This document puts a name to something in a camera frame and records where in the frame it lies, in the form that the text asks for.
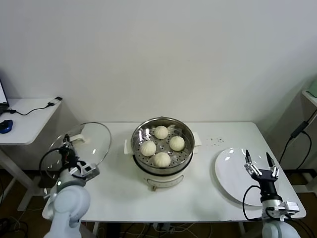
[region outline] steamed bun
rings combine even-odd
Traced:
[[[159,152],[154,155],[154,164],[160,168],[168,167],[170,164],[170,156],[167,153]]]
[[[163,140],[163,139],[167,138],[167,136],[168,136],[167,128],[165,126],[163,126],[163,125],[158,126],[154,130],[154,136],[157,139],[160,139],[160,140]]]
[[[174,136],[169,142],[169,146],[174,151],[181,151],[185,148],[185,141],[180,136]]]
[[[154,144],[153,141],[150,141],[150,140],[143,142],[140,147],[140,152],[144,156],[151,156],[155,154],[156,150],[157,150],[157,146]]]

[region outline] glass lid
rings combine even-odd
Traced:
[[[110,149],[110,130],[108,127],[98,122],[87,122],[75,126],[71,130],[60,135],[52,143],[50,150],[61,147],[65,135],[69,136],[79,160],[89,164],[100,164]],[[57,180],[61,167],[61,155],[56,151],[49,153],[45,157],[42,169],[46,171],[49,177]]]

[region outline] white side table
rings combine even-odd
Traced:
[[[317,98],[312,96],[306,90],[302,91],[302,94],[317,107]],[[306,185],[294,185],[293,188],[297,193],[309,193],[313,192],[317,196],[317,177],[313,178],[309,173],[302,174],[304,178],[308,181]]]
[[[53,98],[9,99],[8,101],[10,108],[21,113],[25,113],[34,108],[44,107],[52,99]],[[0,121],[8,119],[13,120],[13,128],[7,134],[0,134],[0,146],[31,144],[39,135],[59,105],[60,102],[54,106],[42,110],[36,110],[27,116],[22,116],[17,113],[2,114],[0,116]],[[2,194],[3,198],[6,197],[16,180],[27,188],[27,192],[18,207],[18,211],[24,211],[27,208],[32,196],[43,195],[43,191],[41,191],[37,186],[41,178],[35,177],[32,181],[2,150],[0,150],[0,165],[13,176],[12,181]]]

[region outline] white wall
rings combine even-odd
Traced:
[[[269,136],[317,72],[316,9],[315,0],[2,0],[0,68],[9,96],[60,95],[78,121],[254,121]]]

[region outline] white table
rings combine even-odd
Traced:
[[[8,99],[10,108],[27,113],[34,108],[41,108],[47,105],[53,98],[38,98],[38,99]],[[0,116],[0,122],[3,120],[13,120],[12,130],[7,134],[0,134],[0,145],[28,145],[31,144],[39,135],[43,127],[51,118],[53,113],[59,107],[60,102],[54,106],[43,110],[36,110],[27,116],[22,116],[17,113],[4,113]],[[34,195],[43,195],[43,192],[37,186],[40,181],[39,177],[35,177],[32,181],[2,150],[0,150],[0,165],[6,169],[12,176],[13,180],[7,186],[2,196],[8,194],[14,182],[18,180],[28,190],[23,197],[18,211],[24,211],[27,208],[29,201]]]
[[[151,191],[139,178],[139,168],[124,155],[123,144],[139,123],[104,123],[112,133],[109,154],[99,165],[100,175],[86,184],[91,204],[83,221],[87,222],[232,222],[245,221],[242,204],[220,187],[215,178],[214,160],[231,147],[257,148],[273,155],[254,123],[190,122],[202,146],[195,154],[184,180],[175,187]],[[306,211],[283,171],[278,193],[284,200],[297,202],[300,212]],[[246,206],[250,218],[262,214],[261,207]],[[48,218],[47,206],[42,213]]]
[[[313,104],[317,107],[317,98],[311,95],[306,90],[302,91],[302,94]],[[313,123],[316,116],[313,117],[310,124]],[[294,185],[293,188],[297,193],[309,193],[313,192],[317,196],[317,177],[313,178],[309,173],[302,173],[304,178],[308,181],[306,185]]]

